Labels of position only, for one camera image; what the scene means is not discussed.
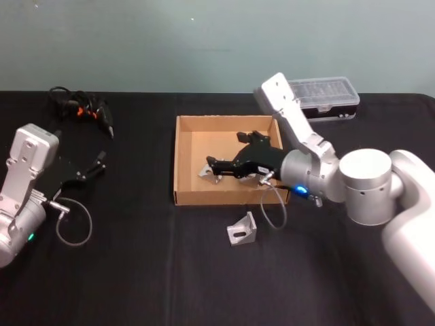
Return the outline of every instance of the plastic storage case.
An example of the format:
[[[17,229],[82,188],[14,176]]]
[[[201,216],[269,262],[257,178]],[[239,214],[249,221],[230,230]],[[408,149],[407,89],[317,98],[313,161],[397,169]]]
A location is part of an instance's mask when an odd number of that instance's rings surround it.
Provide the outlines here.
[[[290,88],[310,121],[352,119],[360,97],[346,77],[290,80]]]

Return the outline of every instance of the cardboard box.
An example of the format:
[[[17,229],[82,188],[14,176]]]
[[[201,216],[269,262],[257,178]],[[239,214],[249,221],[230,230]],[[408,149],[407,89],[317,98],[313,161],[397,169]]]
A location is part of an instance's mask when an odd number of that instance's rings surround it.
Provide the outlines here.
[[[265,115],[181,115],[177,117],[174,162],[174,201],[176,205],[259,204],[267,186],[252,188],[234,177],[225,176],[214,185],[198,174],[206,157],[232,160],[246,144],[237,140],[237,132],[257,130],[271,137],[273,147],[282,148],[278,123]],[[279,189],[287,202],[288,191]],[[265,204],[279,204],[275,192],[269,192]]]

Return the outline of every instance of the gray wall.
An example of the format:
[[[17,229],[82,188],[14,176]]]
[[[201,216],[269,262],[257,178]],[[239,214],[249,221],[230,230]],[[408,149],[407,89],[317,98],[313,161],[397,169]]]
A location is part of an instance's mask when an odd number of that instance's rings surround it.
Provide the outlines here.
[[[251,92],[347,76],[435,96],[434,0],[1,0],[0,90]]]

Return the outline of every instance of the black table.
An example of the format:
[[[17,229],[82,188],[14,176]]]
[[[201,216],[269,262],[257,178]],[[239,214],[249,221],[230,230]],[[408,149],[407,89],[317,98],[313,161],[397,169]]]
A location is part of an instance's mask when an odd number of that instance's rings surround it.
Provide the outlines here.
[[[250,207],[257,241],[237,248],[226,226],[247,207],[173,205],[176,115],[260,114],[252,95],[104,96],[115,141],[92,124],[61,124],[60,155],[85,167],[108,152],[105,176],[70,194],[92,213],[94,234],[85,247],[67,248],[50,215],[0,271],[0,325],[435,325],[383,250],[382,228],[356,225],[342,205],[317,209],[293,198],[281,232]],[[362,147],[407,149],[435,168],[433,98],[361,99],[354,120],[313,125],[339,156]],[[47,127],[45,101],[41,92],[0,93],[0,160],[15,129]],[[271,210],[279,218],[279,209]]]

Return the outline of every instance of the gray cable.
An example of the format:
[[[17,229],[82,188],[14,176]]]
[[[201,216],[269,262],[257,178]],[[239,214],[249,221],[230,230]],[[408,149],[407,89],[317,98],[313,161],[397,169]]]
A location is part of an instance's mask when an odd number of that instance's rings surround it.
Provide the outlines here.
[[[261,196],[261,199],[260,199],[261,211],[263,212],[264,218],[266,219],[267,223],[269,223],[269,225],[272,227],[272,229],[274,229],[274,230],[281,230],[281,229],[283,229],[283,228],[285,227],[285,225],[287,224],[287,211],[286,211],[286,209],[285,209],[285,204],[284,204],[283,198],[282,198],[281,195],[279,194],[278,189],[277,189],[273,184],[270,184],[269,187],[270,187],[270,188],[264,190],[264,192],[263,192],[263,194],[262,194],[262,196]],[[275,224],[272,223],[272,221],[271,221],[271,220],[269,219],[269,217],[267,216],[266,211],[264,210],[264,207],[263,207],[263,199],[264,199],[264,196],[265,196],[265,195],[267,194],[267,192],[270,191],[270,190],[274,190],[274,191],[275,191],[275,193],[276,193],[276,195],[277,195],[277,197],[278,197],[278,199],[279,199],[279,202],[281,203],[281,208],[283,209],[283,223],[282,223],[281,226],[276,226]]]
[[[63,243],[65,243],[67,246],[70,247],[80,247],[82,245],[84,245],[85,243],[87,243],[90,239],[90,236],[92,236],[92,217],[90,216],[90,213],[88,211],[88,209],[81,203],[78,202],[77,200],[71,199],[71,198],[67,198],[67,197],[59,197],[56,200],[66,200],[67,202],[72,202],[74,204],[79,205],[80,207],[83,208],[83,211],[87,214],[88,218],[89,218],[89,233],[88,236],[86,237],[86,239],[84,239],[81,242],[69,242],[66,241],[59,232],[59,226],[60,226],[60,222],[62,221],[62,219],[58,219],[57,223],[56,223],[56,235],[58,236],[59,240],[62,241]]]

